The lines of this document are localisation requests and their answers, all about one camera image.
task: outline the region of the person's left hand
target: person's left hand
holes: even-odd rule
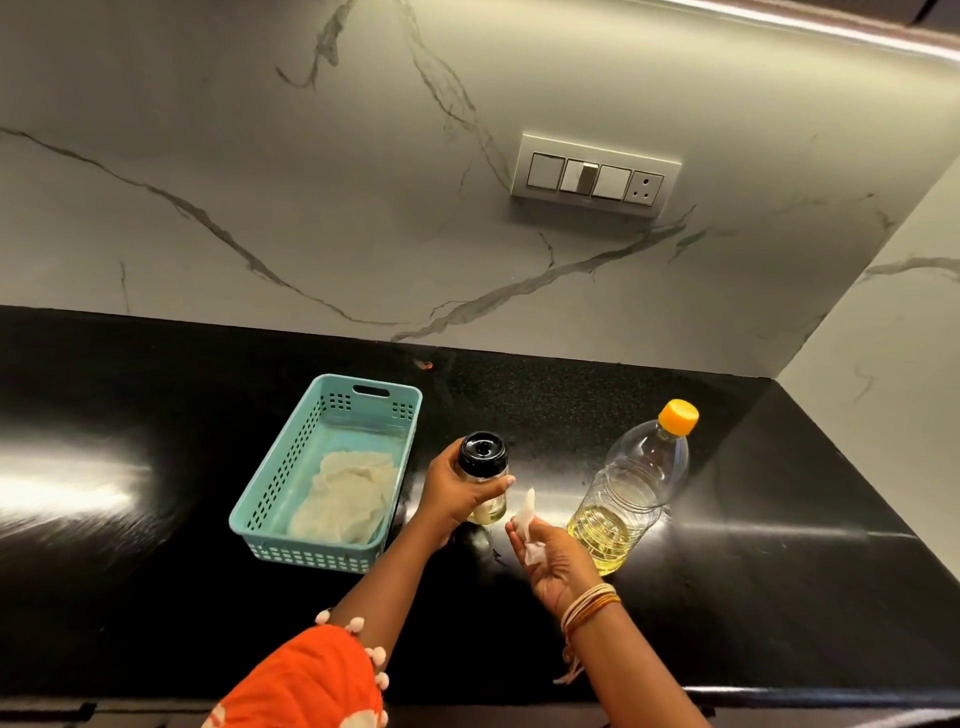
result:
[[[429,528],[444,546],[453,529],[466,521],[473,509],[491,498],[502,496],[516,482],[512,475],[501,475],[482,483],[462,480],[453,470],[463,438],[451,443],[430,463],[423,483],[420,507],[410,523]]]

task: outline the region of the teal plastic basket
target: teal plastic basket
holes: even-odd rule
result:
[[[230,513],[230,529],[265,561],[366,573],[383,551],[413,446],[423,395],[416,387],[355,376],[311,382]],[[397,467],[386,515],[368,544],[328,544],[286,535],[324,456],[389,452]]]

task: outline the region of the orange garment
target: orange garment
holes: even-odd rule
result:
[[[311,627],[225,697],[204,728],[382,728],[383,696],[363,645],[343,627]]]

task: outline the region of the orange cap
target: orange cap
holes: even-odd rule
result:
[[[685,437],[700,419],[697,408],[685,400],[671,400],[657,417],[660,426],[671,435]]]

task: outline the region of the clear plastic bottle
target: clear plastic bottle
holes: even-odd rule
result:
[[[567,532],[589,552],[601,574],[619,569],[630,549],[677,494],[689,469],[688,435],[696,407],[671,400],[650,422],[613,443]]]
[[[464,480],[483,482],[510,472],[509,453],[503,438],[494,432],[473,432],[460,444],[456,472]],[[468,520],[490,525],[507,512],[507,496],[497,496],[478,505]]]

